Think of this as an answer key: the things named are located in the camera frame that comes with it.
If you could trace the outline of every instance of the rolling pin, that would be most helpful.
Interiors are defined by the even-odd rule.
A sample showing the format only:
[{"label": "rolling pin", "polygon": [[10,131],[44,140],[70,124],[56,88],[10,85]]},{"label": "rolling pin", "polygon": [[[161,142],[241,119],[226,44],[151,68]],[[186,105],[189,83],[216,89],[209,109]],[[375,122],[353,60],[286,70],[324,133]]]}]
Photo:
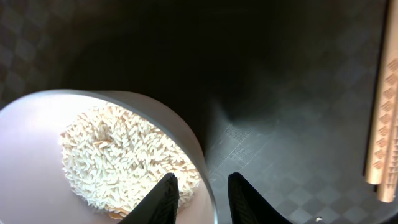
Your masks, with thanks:
[{"label": "rolling pin", "polygon": [[387,148],[391,144],[398,84],[398,0],[389,1],[384,43],[377,81],[376,99],[369,139],[366,181],[381,184],[389,167]]},{"label": "rolling pin", "polygon": [[386,167],[381,184],[377,187],[377,199],[392,202],[397,188],[398,177],[398,114],[394,117],[391,141],[387,151]]}]

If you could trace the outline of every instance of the dark floor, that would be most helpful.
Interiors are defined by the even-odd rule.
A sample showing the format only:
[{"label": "dark floor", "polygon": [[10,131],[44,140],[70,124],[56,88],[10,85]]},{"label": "dark floor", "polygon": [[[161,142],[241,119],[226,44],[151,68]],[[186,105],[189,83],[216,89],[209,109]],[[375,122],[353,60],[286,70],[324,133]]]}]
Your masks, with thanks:
[{"label": "dark floor", "polygon": [[377,201],[363,167],[385,8],[137,1],[68,65],[62,87],[143,93],[176,111],[203,147],[220,224],[231,223],[232,172],[293,223],[382,223],[398,200]]}]

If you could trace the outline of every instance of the gray tile floor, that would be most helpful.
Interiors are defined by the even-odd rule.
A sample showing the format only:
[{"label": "gray tile floor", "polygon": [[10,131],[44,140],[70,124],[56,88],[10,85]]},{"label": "gray tile floor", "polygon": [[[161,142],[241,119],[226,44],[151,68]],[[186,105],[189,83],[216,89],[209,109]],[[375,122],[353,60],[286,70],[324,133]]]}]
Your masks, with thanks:
[{"label": "gray tile floor", "polygon": [[386,1],[0,1],[0,107],[126,90],[200,140],[220,223],[242,173],[298,224],[381,223],[362,176]]}]

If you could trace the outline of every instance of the wooden rolling pin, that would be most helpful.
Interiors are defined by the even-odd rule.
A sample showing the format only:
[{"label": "wooden rolling pin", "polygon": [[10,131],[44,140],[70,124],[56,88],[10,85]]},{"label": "wooden rolling pin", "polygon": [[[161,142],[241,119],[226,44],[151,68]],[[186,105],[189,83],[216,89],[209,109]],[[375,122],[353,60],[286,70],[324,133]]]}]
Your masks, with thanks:
[{"label": "wooden rolling pin", "polygon": [[377,82],[372,129],[369,140],[366,181],[380,184],[386,166],[387,148],[391,145],[398,84],[398,0],[389,1],[384,45]]},{"label": "wooden rolling pin", "polygon": [[386,167],[382,182],[377,188],[377,198],[382,202],[392,202],[397,188],[398,177],[398,114],[394,117],[391,141],[387,151]]}]

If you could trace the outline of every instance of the white noodles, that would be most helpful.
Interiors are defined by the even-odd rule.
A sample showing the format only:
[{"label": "white noodles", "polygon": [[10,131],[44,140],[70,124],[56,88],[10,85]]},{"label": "white noodles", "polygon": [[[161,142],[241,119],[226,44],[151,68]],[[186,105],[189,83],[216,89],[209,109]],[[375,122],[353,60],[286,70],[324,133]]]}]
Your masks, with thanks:
[{"label": "white noodles", "polygon": [[73,191],[95,208],[130,212],[168,172],[178,179],[178,206],[186,206],[200,181],[190,159],[166,134],[111,103],[79,114],[62,134],[62,146]]}]

